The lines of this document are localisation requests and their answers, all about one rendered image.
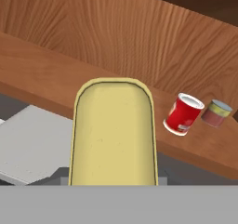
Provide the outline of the small reddish can, olive band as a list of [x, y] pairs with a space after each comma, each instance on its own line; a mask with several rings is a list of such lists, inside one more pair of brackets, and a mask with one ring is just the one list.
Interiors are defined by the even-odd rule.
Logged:
[[228, 104], [212, 99], [201, 118], [207, 124], [219, 127], [231, 112], [232, 108]]

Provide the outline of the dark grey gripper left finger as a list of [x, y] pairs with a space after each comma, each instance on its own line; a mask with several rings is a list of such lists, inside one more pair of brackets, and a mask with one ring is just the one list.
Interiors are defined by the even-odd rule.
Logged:
[[31, 183], [31, 186], [41, 186], [41, 185], [64, 186], [68, 185], [68, 178], [69, 178], [69, 168], [60, 167], [50, 177], [37, 180]]

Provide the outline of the red can with white rims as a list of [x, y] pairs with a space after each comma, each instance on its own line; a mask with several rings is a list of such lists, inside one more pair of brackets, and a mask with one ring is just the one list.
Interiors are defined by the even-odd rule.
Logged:
[[186, 136], [204, 107], [201, 100], [189, 94], [179, 93], [163, 125], [177, 136]]

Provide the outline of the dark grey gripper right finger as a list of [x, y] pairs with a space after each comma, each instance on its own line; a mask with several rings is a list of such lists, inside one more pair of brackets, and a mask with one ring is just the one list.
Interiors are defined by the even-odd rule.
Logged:
[[161, 186], [166, 186], [168, 182], [167, 173], [164, 169], [158, 170], [158, 184]]

